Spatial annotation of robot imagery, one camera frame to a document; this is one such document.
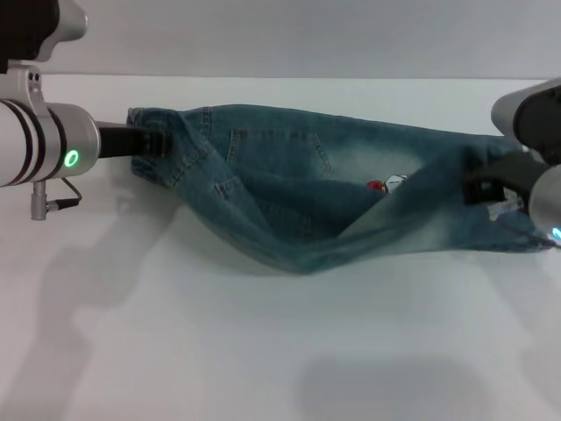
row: blue denim jeans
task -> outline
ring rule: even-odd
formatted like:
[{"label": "blue denim jeans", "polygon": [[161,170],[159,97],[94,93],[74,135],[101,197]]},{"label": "blue denim jeans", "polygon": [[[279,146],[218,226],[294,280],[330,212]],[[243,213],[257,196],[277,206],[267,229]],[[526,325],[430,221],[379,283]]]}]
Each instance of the blue denim jeans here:
[{"label": "blue denim jeans", "polygon": [[173,134],[168,157],[133,158],[135,175],[287,271],[360,256],[547,247],[530,237],[538,234],[526,215],[506,215],[514,232],[491,222],[486,206],[464,205],[464,172],[519,149],[504,138],[247,105],[136,109],[129,123]]}]

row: white background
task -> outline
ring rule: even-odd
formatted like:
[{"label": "white background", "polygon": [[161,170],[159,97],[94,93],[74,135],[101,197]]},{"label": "white background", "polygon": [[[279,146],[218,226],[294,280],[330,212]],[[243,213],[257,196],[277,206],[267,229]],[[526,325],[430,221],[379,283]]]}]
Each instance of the white background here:
[{"label": "white background", "polygon": [[[528,85],[50,76],[46,97],[115,122],[132,105],[260,103],[495,132],[494,100]],[[83,204],[44,223],[31,186],[0,192],[2,421],[561,419],[557,252],[296,277],[226,245],[126,160],[75,183]]]},{"label": "white background", "polygon": [[548,78],[555,0],[77,0],[86,38],[53,72]]}]

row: jeans pocket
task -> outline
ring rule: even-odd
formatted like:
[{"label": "jeans pocket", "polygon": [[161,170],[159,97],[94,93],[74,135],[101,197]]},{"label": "jeans pocket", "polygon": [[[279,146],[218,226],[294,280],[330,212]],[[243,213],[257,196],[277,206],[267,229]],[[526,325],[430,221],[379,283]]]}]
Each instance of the jeans pocket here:
[{"label": "jeans pocket", "polygon": [[229,164],[281,177],[326,179],[331,164],[314,133],[233,129]]}]

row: white table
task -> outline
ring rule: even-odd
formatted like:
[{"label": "white table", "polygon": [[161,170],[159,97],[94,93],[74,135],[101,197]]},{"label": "white table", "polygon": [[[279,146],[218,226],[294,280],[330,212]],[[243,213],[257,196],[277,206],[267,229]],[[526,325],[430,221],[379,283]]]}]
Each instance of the white table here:
[{"label": "white table", "polygon": [[[46,78],[53,102],[260,103],[464,132],[520,81]],[[100,162],[74,210],[0,191],[0,420],[561,419],[561,259],[430,253],[266,268]],[[50,182],[50,197],[65,197]]]}]

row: denim fabric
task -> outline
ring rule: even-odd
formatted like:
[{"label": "denim fabric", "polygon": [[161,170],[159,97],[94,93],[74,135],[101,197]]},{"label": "denim fabric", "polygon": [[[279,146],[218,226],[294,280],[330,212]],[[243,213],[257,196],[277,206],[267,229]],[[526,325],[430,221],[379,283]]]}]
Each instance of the denim fabric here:
[{"label": "denim fabric", "polygon": [[[170,156],[133,158],[135,175],[171,189],[214,231],[277,268],[545,248],[491,222],[486,206],[463,203],[465,170],[518,149],[504,138],[247,105],[136,109],[129,123],[173,134]],[[408,179],[391,195],[369,185],[393,175]],[[521,213],[507,222],[537,235]]]}]

